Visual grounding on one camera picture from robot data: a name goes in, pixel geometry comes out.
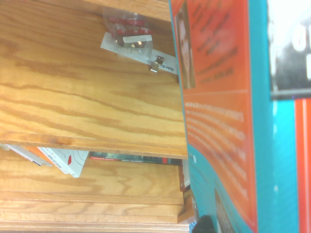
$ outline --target wood grain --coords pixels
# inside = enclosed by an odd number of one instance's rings
[[[37,0],[48,4],[67,7],[102,15],[103,7],[113,7],[143,16],[171,21],[168,0]]]
[[[0,143],[186,158],[176,76],[101,49],[102,17],[1,0],[0,21]]]
[[[81,177],[0,151],[0,225],[177,223],[178,167],[87,159]]]
[[[11,192],[25,193],[24,200],[50,198],[57,201],[94,201],[102,196],[100,203],[132,203],[181,205],[183,194],[179,191],[178,167],[170,165],[140,164],[119,161],[97,161],[87,159],[80,178],[63,174],[57,167],[37,166],[13,151],[0,151],[1,198],[7,200]],[[12,198],[23,200],[22,195]]]
[[[146,224],[146,223],[47,223],[22,222],[12,225],[11,222],[0,222],[0,231],[28,231],[36,233],[70,233],[70,232],[114,232],[114,233],[188,233],[188,225],[183,224]]]

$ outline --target teal border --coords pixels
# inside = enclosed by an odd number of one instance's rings
[[[259,233],[298,233],[294,101],[270,100],[266,0],[249,0]]]

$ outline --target orange background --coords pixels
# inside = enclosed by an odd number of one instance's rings
[[[178,13],[183,3],[184,1],[182,0],[172,0],[177,47],[178,35],[176,30],[175,15]],[[248,226],[254,232],[257,232],[247,0],[188,0],[187,7],[196,87],[183,90],[184,103],[197,102],[200,104],[208,104],[242,112],[244,115],[244,122],[238,122],[208,110],[186,106],[185,119],[191,117],[217,129],[228,140],[244,150],[246,153],[246,161],[243,161],[235,156],[234,153],[222,143],[222,141],[216,137],[213,137],[213,135],[210,134],[205,128],[186,120],[188,143],[197,148],[211,163],[238,212]],[[204,25],[208,21],[210,21],[210,23],[204,28]],[[223,22],[222,27],[215,33],[215,29],[221,22]],[[217,42],[219,45],[216,46],[210,54],[207,54],[206,51],[211,49]],[[221,58],[224,58],[234,48],[236,48],[237,51],[235,55],[226,58],[221,64],[209,69],[207,72],[202,72],[202,70],[210,67],[212,64],[215,64]],[[228,70],[229,68],[232,70],[229,75],[215,79],[215,74],[220,74],[222,71]],[[209,82],[203,83],[202,81],[206,79],[208,79]],[[187,114],[187,110],[205,113],[211,117],[219,119],[227,125],[239,131],[243,131],[246,135],[246,139],[244,141],[240,141],[208,120]],[[199,133],[196,133],[193,129],[189,128],[190,125],[195,126],[213,137],[213,140],[217,141],[217,143],[221,145],[230,157],[246,172],[247,180],[244,180],[236,173],[232,165],[227,164],[225,159],[222,158],[226,163],[226,167],[230,169],[243,188],[247,190],[248,200],[241,196],[240,192],[232,184],[231,179],[227,176],[219,161],[215,159],[210,151],[197,139],[189,135],[189,133],[193,133],[200,136]]]

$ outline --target orange book cover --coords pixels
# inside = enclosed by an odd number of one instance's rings
[[[26,149],[27,151],[33,153],[34,155],[38,156],[39,158],[43,159],[44,161],[48,162],[49,164],[52,164],[50,159],[44,154],[42,153],[38,147],[29,147],[29,146],[22,146],[24,149]]]

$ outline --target book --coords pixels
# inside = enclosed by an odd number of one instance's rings
[[[67,169],[65,168],[65,165],[60,165],[55,159],[54,157],[49,153],[49,151],[47,150],[47,148],[44,147],[38,147],[38,149],[45,154],[50,160],[51,162],[57,166],[64,174],[69,174],[69,172],[67,171]]]
[[[51,160],[44,153],[42,153],[42,151],[40,151],[38,147],[29,147],[29,146],[21,146],[21,147],[31,152],[32,154],[38,156],[39,158],[43,159],[45,162],[48,162],[49,164],[51,163]]]
[[[139,156],[129,154],[113,154],[103,152],[91,152],[90,157],[91,159],[97,160],[112,160],[112,161],[123,161],[133,163],[167,164],[167,165],[182,164],[181,159],[159,158],[159,157]]]
[[[311,1],[169,4],[193,231],[311,233]]]
[[[80,177],[89,151],[39,148],[65,174]]]
[[[28,151],[27,149],[25,149],[21,146],[9,145],[9,144],[6,144],[6,146],[8,148],[10,148],[11,150],[15,151],[17,154],[23,156],[24,158],[30,160],[31,162],[33,162],[39,166],[42,166],[42,165],[52,166],[52,164],[50,164],[49,162],[43,160],[42,158],[36,156],[32,152]]]

